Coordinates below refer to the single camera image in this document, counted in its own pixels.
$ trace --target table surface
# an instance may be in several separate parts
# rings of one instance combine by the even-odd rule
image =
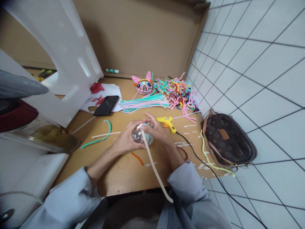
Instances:
[[[133,86],[134,82],[130,79],[105,77],[99,82],[115,84],[119,86],[121,89],[123,100],[131,100],[136,94],[136,89]],[[165,110],[162,107],[141,109],[132,114],[124,114],[123,111],[113,112],[109,116],[100,116],[94,118],[88,124],[83,126],[79,131],[77,131],[74,135],[82,139],[83,144],[85,144],[94,140],[91,138],[92,136],[108,132],[108,124],[107,122],[103,122],[104,120],[109,120],[111,122],[111,132],[118,132],[124,129],[125,126],[132,120],[145,118],[143,114],[144,112],[151,113],[155,117],[182,116],[182,111],[177,108],[171,111],[170,109]],[[93,114],[84,111],[79,111],[68,126],[68,130],[70,132],[75,131],[78,127],[83,125],[92,117]],[[200,123],[203,120],[201,113],[193,114],[192,117],[197,118],[197,125],[189,121],[187,118],[174,119],[172,121],[172,124],[177,129],[177,131],[180,134],[184,135],[187,140],[192,144],[198,157],[205,163],[207,163],[207,160],[202,153],[202,139],[200,137]],[[169,133],[168,136],[172,138],[174,142],[181,142],[177,143],[177,145],[182,145],[183,142],[185,144],[188,144],[181,136],[177,134],[170,134],[169,128],[166,128],[165,131]],[[114,143],[117,137],[118,135],[110,135],[105,141],[92,144],[83,149],[79,148],[75,152],[71,153],[59,176],[57,177],[54,186],[64,181],[67,177],[72,175],[82,166],[88,166],[92,162],[94,162],[103,153],[104,149]],[[155,166],[160,175],[160,178],[163,184],[166,186],[168,185],[167,177],[170,173],[172,173],[166,152],[157,141],[153,142],[149,148],[152,154],[153,161],[156,163]],[[215,177],[212,171],[210,169],[207,169],[206,166],[203,166],[202,169],[198,168],[202,162],[199,161],[198,158],[196,158],[189,145],[182,146],[182,148],[187,152],[188,159],[193,162],[200,176],[207,179]],[[146,166],[147,164],[150,164],[147,151],[135,150],[133,151],[133,153],[135,153],[142,159],[144,166],[140,164],[140,162],[131,154],[131,152],[117,158],[109,166],[107,171],[97,183],[98,192],[101,196],[111,196],[121,193],[128,193],[133,191],[141,191],[160,187],[157,178],[153,172],[153,168],[151,166]],[[215,163],[210,154],[208,154],[208,157],[211,163]],[[217,176],[224,176],[224,174],[226,174],[226,172],[222,170],[214,169],[214,171],[216,172]]]

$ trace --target teal pipe cleaner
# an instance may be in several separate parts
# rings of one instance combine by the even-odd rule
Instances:
[[[108,120],[104,120],[104,122],[108,122],[108,125],[109,125],[109,134],[111,133],[111,123],[108,121]],[[81,147],[81,149],[83,149],[84,147],[86,147],[86,146],[88,146],[88,145],[91,145],[91,144],[94,144],[94,143],[97,143],[97,142],[101,142],[101,141],[103,141],[103,140],[106,140],[107,138],[109,137],[109,135],[107,135],[105,138],[103,138],[103,139],[100,139],[100,140],[96,140],[96,141],[93,141],[93,142],[89,142],[89,143],[87,143],[87,144],[85,144],[85,145],[83,145],[82,147]]]

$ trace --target person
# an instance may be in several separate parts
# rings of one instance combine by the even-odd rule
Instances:
[[[21,228],[72,228],[93,212],[94,219],[88,228],[231,228],[224,212],[214,205],[208,195],[194,165],[184,161],[156,118],[148,113],[144,115],[147,118],[129,123],[114,144],[91,165],[80,168],[61,184],[52,188],[44,204],[25,221]],[[151,202],[136,201],[134,196],[128,204],[129,210],[121,211],[128,202],[114,204],[116,210],[108,209],[107,198],[98,195],[96,183],[118,156],[135,149],[145,149],[144,144],[135,143],[132,139],[132,130],[144,122],[149,123],[153,128],[142,125],[141,129],[162,144],[169,157],[173,170],[168,177],[168,183],[172,188],[169,195],[174,203],[163,201],[160,214],[154,211],[153,214],[148,214],[149,217],[146,219],[135,215],[131,219],[125,215],[146,212],[157,201],[154,201],[155,199]],[[135,210],[137,203],[144,203],[142,210]]]

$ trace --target light blue shirt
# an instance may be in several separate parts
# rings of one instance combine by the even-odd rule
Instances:
[[[194,165],[184,163],[168,177],[172,187],[169,193],[174,203],[166,201],[158,222],[163,228],[224,228],[231,225],[224,212],[214,205],[208,195],[202,178]],[[80,168],[64,182],[50,190],[45,203],[40,206],[22,225],[24,228],[71,228],[84,221],[103,201],[95,187],[91,193],[91,182],[85,171]],[[101,228],[106,210],[101,212],[95,225]]]

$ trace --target clear plastic ball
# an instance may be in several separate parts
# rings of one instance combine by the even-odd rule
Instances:
[[[146,122],[145,123],[141,123],[135,129],[133,129],[133,131],[132,131],[132,139],[136,143],[145,144],[144,143],[144,139],[143,139],[143,135],[142,135],[142,131],[141,131],[141,128],[140,128],[142,125],[145,125],[145,126],[148,126],[150,128],[153,128],[150,124],[148,124]],[[153,136],[151,136],[150,134],[145,133],[145,138],[147,140],[147,144],[148,145],[150,145],[153,142]]]

